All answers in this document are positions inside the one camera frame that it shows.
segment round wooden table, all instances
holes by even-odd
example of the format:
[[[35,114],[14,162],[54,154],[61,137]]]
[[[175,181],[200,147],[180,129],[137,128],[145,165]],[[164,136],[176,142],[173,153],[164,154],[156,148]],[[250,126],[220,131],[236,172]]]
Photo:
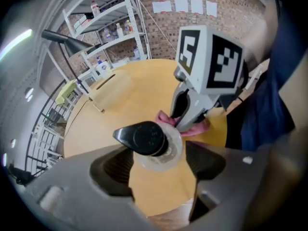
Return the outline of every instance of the round wooden table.
[[[116,105],[104,112],[99,112],[93,102],[82,96],[66,125],[65,157],[119,144],[112,137],[114,130],[141,121],[154,121],[159,110],[169,114],[172,96],[178,85],[173,76],[176,66],[176,62],[172,60],[152,59],[121,67],[119,70],[125,70],[130,75],[132,88],[129,93],[121,95]],[[171,170],[147,170],[134,157],[129,186],[133,190],[135,204],[146,216],[165,213],[193,198],[196,180],[185,160],[185,141],[224,146],[227,121],[226,116],[221,113],[221,109],[211,110],[211,115],[208,116],[210,131],[183,138],[182,159]]]

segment brick wall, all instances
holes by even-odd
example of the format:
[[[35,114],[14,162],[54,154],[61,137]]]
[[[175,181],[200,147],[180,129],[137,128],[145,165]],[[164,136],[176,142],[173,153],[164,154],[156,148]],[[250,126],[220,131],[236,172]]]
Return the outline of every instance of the brick wall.
[[[167,14],[153,13],[152,2],[159,0],[141,0],[145,5],[147,10],[150,12],[151,16],[161,27],[162,31],[171,42],[173,47],[176,49],[178,41],[178,31],[180,26],[188,25],[207,25],[215,28],[218,31],[222,31],[232,37],[240,39],[249,28],[258,20],[262,19],[262,13],[264,11],[263,4],[258,0],[211,0],[217,2],[218,14],[217,18],[206,15],[205,0],[203,0],[203,15],[195,15],[193,13],[178,13],[175,12],[174,0],[171,1],[172,12],[167,12]],[[148,38],[150,42],[150,48],[153,58],[165,58],[174,59],[175,51],[168,44],[164,36],[159,32],[157,26],[154,24],[149,15],[143,10],[144,22],[146,25]],[[71,16],[72,23],[77,20],[77,17]],[[58,30],[59,33],[70,35],[66,24],[64,23]],[[90,44],[99,43],[94,32],[87,33],[83,41]],[[132,56],[133,48],[136,47],[135,40],[128,40],[118,45],[111,47],[108,53],[112,60],[118,60],[124,56]],[[60,51],[56,45],[51,45],[51,52],[53,53],[59,66],[64,70],[64,72],[73,78],[70,73],[64,59],[60,55]],[[104,59],[104,53],[100,52],[98,55],[101,59]],[[77,74],[81,74],[85,71],[85,66],[83,64],[83,59],[81,56],[75,56],[71,58],[70,63]],[[92,63],[96,62],[95,57],[90,59]]]

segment black bottle cap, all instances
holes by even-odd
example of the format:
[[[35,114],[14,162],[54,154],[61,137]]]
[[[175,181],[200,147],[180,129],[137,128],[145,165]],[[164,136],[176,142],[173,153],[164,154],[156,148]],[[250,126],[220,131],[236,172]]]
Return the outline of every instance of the black bottle cap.
[[[152,121],[136,123],[114,131],[113,137],[129,149],[142,154],[159,156],[168,148],[161,127]]]

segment pink towel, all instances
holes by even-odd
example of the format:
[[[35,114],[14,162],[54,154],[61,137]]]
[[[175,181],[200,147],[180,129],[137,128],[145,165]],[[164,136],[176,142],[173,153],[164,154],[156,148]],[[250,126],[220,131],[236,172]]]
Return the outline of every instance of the pink towel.
[[[174,126],[178,119],[179,119],[179,117],[170,118],[170,117],[167,116],[167,114],[164,111],[160,110],[158,112],[156,118],[155,118],[155,122],[156,123],[165,122],[165,123],[168,123],[168,124]],[[194,136],[194,135],[201,134],[201,133],[208,131],[209,128],[210,128],[210,124],[207,120],[205,120],[205,121],[202,121],[200,123],[197,123],[196,125],[194,125],[188,131],[182,132],[181,136],[182,137]]]

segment paper sheet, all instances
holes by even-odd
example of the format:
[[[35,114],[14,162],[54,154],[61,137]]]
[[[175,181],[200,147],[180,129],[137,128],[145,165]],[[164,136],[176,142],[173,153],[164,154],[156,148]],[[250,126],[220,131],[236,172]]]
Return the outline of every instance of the paper sheet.
[[[217,3],[206,1],[206,14],[217,17]]]
[[[202,0],[191,0],[192,13],[203,14],[203,1]]]
[[[161,12],[170,12],[171,9],[171,2],[170,1],[159,1],[159,2],[152,2],[153,12],[154,13],[161,13]]]
[[[188,13],[188,1],[187,0],[174,0],[176,12]]]

